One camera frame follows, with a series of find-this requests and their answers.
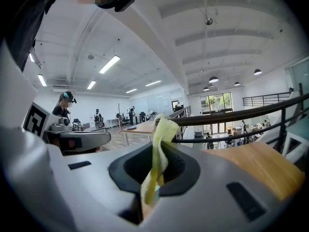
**wooden floor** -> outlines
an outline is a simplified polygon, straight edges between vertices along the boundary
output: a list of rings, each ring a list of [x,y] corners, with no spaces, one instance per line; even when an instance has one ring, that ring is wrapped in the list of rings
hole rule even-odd
[[[104,150],[117,150],[126,147],[124,133],[120,132],[119,127],[113,127],[112,129],[107,128],[107,132],[109,132],[112,136],[111,141],[108,144],[101,146],[102,151]],[[130,145],[139,144],[139,143],[147,143],[149,142],[147,135],[136,135],[128,133],[128,140]]]

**black and white logo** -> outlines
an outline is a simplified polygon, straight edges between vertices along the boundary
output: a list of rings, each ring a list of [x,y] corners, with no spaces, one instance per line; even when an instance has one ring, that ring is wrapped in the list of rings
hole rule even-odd
[[[40,111],[35,106],[32,106],[26,119],[24,129],[38,136],[41,136],[45,119],[46,114]]]

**black slot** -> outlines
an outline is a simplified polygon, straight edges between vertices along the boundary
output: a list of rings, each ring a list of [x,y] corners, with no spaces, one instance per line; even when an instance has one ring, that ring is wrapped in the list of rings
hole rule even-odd
[[[71,170],[77,169],[77,168],[82,168],[82,167],[85,167],[85,166],[88,166],[88,165],[91,165],[91,163],[89,161],[81,161],[81,162],[77,162],[77,163],[68,164],[68,166]]]
[[[231,182],[226,187],[250,222],[266,212],[241,183]]]

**black sleeve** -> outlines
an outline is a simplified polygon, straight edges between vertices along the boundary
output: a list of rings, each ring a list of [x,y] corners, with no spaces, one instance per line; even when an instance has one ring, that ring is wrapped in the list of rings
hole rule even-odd
[[[53,109],[53,112],[52,112],[53,115],[56,115],[56,116],[61,116],[63,115],[63,110],[60,106],[56,106],[54,109]]]

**ceiling vent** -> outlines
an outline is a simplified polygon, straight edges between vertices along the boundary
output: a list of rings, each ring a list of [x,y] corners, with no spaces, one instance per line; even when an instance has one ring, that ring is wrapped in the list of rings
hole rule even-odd
[[[76,91],[76,87],[75,86],[70,86],[70,85],[53,84],[53,92],[63,93],[65,91],[75,92]]]

